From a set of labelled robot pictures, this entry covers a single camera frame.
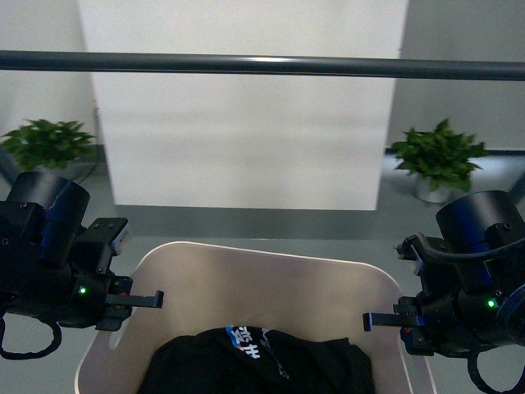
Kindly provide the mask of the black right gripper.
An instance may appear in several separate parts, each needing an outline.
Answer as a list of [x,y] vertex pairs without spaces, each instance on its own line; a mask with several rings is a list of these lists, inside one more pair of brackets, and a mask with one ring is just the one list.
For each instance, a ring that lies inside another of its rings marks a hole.
[[495,321],[499,307],[500,301],[491,293],[419,293],[399,298],[394,305],[396,314],[363,314],[363,329],[403,328],[401,339],[411,355],[466,356],[471,350],[483,352],[509,344],[509,336]]

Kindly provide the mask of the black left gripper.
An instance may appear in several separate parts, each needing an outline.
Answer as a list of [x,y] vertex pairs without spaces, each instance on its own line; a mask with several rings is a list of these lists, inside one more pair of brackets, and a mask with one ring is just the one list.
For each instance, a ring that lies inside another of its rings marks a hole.
[[114,252],[108,246],[75,246],[70,253],[72,288],[58,319],[64,328],[117,331],[132,314],[131,307],[161,308],[164,292],[129,295],[133,280],[110,269]]

